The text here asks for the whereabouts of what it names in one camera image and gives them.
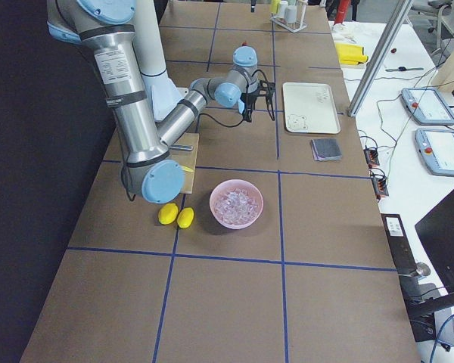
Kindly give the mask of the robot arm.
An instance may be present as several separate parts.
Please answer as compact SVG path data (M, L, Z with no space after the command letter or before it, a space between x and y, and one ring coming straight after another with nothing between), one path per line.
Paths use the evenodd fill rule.
M237 107L250 121L259 97L272 100L275 86L249 46L235 50L224 76L177 88L152 1L49 1L47 11L53 38L92 50L123 143L123 187L148 202L167 203L180 193L185 174L170 149L209 102Z

